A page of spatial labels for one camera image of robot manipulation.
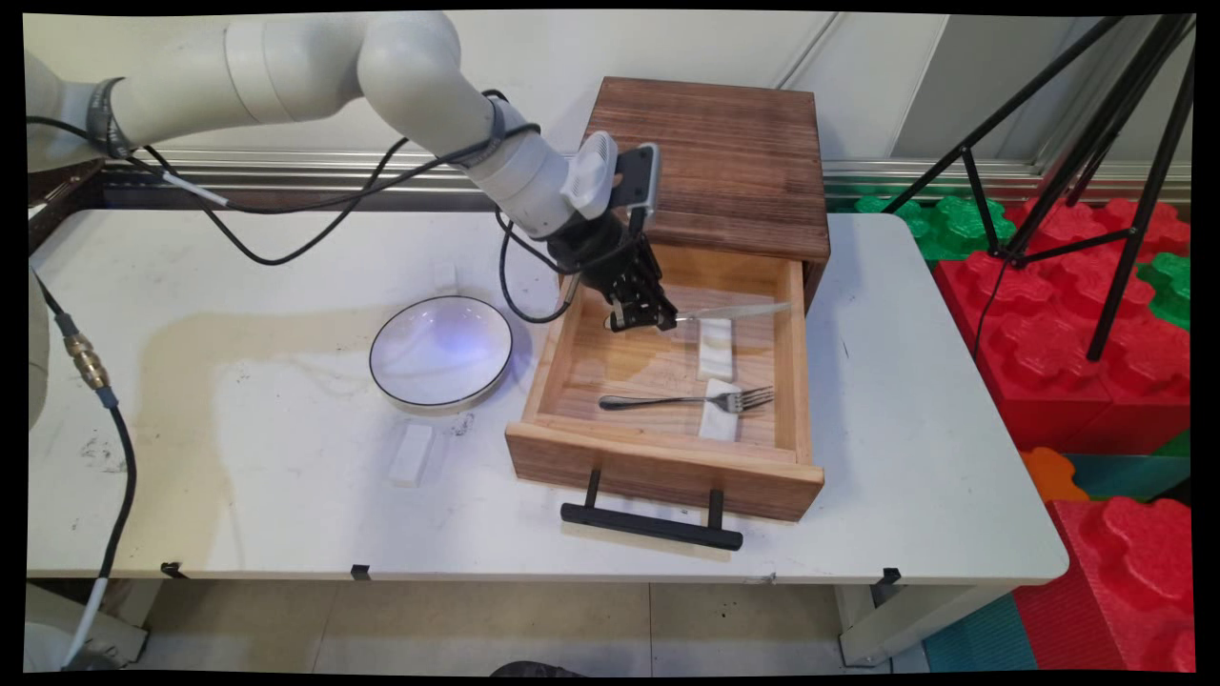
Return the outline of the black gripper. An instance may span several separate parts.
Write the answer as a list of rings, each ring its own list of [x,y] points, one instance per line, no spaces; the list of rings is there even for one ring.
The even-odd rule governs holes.
[[[655,316],[658,330],[677,326],[677,309],[662,291],[660,265],[647,238],[650,221],[648,212],[631,212],[626,221],[605,212],[597,220],[573,220],[547,239],[547,251],[562,276],[580,273],[593,287],[608,288],[610,332],[640,326],[638,300]],[[640,292],[630,276],[638,277]]]

